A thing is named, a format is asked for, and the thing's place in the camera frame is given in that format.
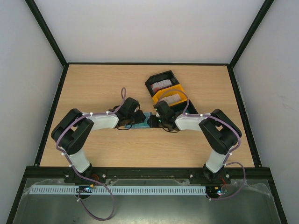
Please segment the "teal card holder wallet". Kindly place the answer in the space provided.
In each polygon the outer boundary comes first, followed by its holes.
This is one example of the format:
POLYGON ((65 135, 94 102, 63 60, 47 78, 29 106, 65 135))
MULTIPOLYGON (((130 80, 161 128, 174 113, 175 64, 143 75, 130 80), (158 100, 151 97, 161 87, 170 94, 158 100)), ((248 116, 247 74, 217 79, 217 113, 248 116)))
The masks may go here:
POLYGON ((141 121, 141 123, 134 123, 134 124, 127 124, 125 125, 125 129, 143 129, 143 128, 150 128, 147 121, 149 120, 150 116, 152 115, 152 112, 143 112, 143 115, 141 115, 140 112, 136 112, 133 116, 133 121, 141 121))

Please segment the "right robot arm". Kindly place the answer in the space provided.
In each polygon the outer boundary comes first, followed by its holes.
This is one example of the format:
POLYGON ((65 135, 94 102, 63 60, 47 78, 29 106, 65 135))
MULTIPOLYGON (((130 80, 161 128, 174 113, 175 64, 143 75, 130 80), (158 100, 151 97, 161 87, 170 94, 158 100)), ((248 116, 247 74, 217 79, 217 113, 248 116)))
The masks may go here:
POLYGON ((189 101, 183 110, 174 110, 164 100, 156 103, 155 115, 150 115, 147 124, 168 132, 185 130, 202 132, 212 151, 203 167, 203 176, 213 183, 220 177, 229 156, 241 145, 242 132, 220 109, 211 113, 190 113, 189 101))

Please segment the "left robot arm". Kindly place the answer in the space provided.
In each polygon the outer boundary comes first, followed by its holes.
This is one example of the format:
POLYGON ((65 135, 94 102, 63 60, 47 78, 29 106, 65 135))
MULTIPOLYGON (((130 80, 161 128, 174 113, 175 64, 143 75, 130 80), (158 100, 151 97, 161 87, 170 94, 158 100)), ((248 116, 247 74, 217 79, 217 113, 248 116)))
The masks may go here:
POLYGON ((100 129, 128 130, 146 120, 140 104, 127 98, 113 109, 99 113, 83 113, 71 109, 51 133, 56 148, 66 157, 71 168, 85 180, 92 176, 92 165, 87 159, 83 146, 92 131, 100 129))

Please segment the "white pink card stack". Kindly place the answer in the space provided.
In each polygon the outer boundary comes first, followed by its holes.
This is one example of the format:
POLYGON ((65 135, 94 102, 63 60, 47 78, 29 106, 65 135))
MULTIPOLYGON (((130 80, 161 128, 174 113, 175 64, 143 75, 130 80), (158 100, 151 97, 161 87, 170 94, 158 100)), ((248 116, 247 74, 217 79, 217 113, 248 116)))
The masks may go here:
POLYGON ((165 101, 168 105, 176 104, 181 100, 182 99, 179 96, 179 94, 174 94, 174 95, 161 98, 161 101, 165 101))

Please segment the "black bin with teal cards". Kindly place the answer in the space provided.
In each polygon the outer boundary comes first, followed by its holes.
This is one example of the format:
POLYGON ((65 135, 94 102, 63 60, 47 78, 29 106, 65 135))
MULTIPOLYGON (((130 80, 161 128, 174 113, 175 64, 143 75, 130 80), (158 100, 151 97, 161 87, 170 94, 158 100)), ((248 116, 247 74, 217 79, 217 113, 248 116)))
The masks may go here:
MULTIPOLYGON (((179 103, 179 104, 176 104, 176 105, 173 105, 171 106, 170 108, 174 111, 174 112, 180 112, 182 113, 185 109, 187 105, 187 101, 184 101, 182 103, 179 103)), ((189 101, 189 105, 186 109, 186 113, 190 113, 190 114, 198 114, 196 108, 194 107, 194 105, 192 104, 191 101, 189 101)))

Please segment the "red white card stack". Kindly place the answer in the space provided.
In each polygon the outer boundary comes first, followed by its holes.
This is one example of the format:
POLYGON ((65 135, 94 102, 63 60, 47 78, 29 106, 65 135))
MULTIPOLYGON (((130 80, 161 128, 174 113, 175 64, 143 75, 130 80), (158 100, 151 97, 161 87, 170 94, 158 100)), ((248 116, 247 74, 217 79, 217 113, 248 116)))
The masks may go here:
POLYGON ((172 86, 172 82, 171 82, 171 80, 166 79, 166 80, 162 80, 162 81, 153 83, 151 85, 151 88, 154 92, 157 92, 158 90, 169 87, 169 86, 172 86))

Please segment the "black bin with red cards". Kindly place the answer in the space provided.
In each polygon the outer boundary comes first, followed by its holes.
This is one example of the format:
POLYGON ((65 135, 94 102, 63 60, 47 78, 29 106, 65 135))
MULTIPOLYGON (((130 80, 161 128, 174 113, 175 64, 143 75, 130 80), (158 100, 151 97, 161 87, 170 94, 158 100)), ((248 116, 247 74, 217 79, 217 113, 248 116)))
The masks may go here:
POLYGON ((150 95, 153 97, 159 90, 179 84, 174 73, 169 70, 150 76, 145 82, 150 95))

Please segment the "yellow plastic bin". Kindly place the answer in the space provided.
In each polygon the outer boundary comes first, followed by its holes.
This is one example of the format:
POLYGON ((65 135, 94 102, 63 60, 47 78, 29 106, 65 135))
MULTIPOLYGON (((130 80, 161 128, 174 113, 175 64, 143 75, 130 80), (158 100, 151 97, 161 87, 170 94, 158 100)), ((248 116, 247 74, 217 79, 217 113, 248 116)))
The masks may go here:
POLYGON ((152 99, 153 99, 154 103, 156 104, 158 101, 161 101, 161 98, 163 98, 163 97, 167 97, 167 96, 174 95, 174 94, 179 94, 179 96, 182 99, 181 101, 176 103, 176 104, 179 104, 179 103, 182 103, 187 100, 187 97, 185 96, 184 92, 185 92, 185 90, 183 89, 182 85, 177 84, 177 85, 173 85, 173 86, 158 90, 157 93, 152 97, 152 99))

